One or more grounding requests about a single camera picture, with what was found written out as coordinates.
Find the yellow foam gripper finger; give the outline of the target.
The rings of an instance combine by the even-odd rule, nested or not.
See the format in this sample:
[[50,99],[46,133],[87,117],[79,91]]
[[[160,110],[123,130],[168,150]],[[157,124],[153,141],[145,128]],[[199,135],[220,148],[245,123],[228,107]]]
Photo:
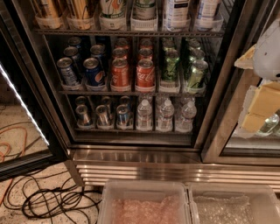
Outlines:
[[250,86],[242,105],[241,128],[256,133],[265,120],[280,109],[280,83],[269,81],[260,87]]
[[255,49],[256,46],[252,45],[239,59],[235,61],[234,66],[241,69],[252,69]]

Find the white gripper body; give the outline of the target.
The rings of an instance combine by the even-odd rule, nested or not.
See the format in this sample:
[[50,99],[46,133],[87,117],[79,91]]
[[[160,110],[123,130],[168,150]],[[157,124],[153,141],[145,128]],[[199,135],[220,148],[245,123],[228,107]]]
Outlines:
[[274,20],[258,39],[253,70],[263,79],[280,81],[280,18]]

